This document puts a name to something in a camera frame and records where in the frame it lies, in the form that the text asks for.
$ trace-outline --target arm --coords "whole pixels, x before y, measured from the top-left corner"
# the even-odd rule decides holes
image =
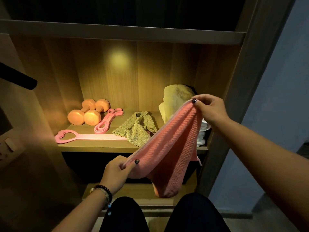
[[[309,229],[309,160],[232,121],[221,98],[197,95],[195,105],[299,230]]]
[[[106,186],[112,195],[117,193],[124,185],[129,173],[138,163],[132,162],[124,170],[120,166],[127,160],[124,156],[117,156],[110,161],[104,170],[100,185]],[[91,231],[99,213],[106,206],[107,200],[103,191],[96,189],[83,202],[81,202],[53,232],[86,232]]]

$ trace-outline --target ribbed pink cloth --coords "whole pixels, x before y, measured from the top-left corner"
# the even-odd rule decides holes
[[[192,101],[184,103],[144,146],[128,157],[124,166],[140,160],[129,178],[148,177],[158,197],[177,195],[190,160],[198,161],[196,140],[201,122],[202,114]]]

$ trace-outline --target forearm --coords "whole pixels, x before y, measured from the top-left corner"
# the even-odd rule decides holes
[[[283,202],[279,206],[308,222],[309,160],[229,119],[218,125],[218,131],[261,187],[275,201]]]
[[[53,232],[91,231],[99,213],[106,205],[105,194],[101,190],[93,191],[81,202]]]

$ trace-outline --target power outlet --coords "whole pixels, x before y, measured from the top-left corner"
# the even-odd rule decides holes
[[[0,169],[6,167],[24,150],[14,129],[2,134],[0,136]]]

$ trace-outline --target leg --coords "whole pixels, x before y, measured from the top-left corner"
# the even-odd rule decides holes
[[[172,212],[165,231],[230,232],[210,200],[198,193],[191,193],[181,198]]]
[[[148,231],[140,206],[130,197],[120,197],[112,203],[111,215],[105,215],[100,231]]]

